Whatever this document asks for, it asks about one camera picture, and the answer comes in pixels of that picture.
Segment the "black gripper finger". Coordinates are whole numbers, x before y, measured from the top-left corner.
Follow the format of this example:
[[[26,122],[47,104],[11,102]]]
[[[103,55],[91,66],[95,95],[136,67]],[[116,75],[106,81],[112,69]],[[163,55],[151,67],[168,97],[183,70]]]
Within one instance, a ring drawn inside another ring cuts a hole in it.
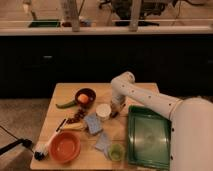
[[[122,104],[121,106],[120,106],[120,112],[122,112],[123,111],[123,109],[125,108],[125,106],[126,106],[126,104],[124,103],[124,104]]]
[[[112,112],[111,117],[112,118],[116,117],[116,112]]]

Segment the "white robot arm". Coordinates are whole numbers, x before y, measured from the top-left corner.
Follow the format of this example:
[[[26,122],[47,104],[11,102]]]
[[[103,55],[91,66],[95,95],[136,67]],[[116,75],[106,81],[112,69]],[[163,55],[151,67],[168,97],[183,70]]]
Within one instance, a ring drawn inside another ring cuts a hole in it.
[[[129,97],[171,121],[170,171],[213,171],[213,103],[140,88],[131,72],[114,77],[111,87],[116,109]]]

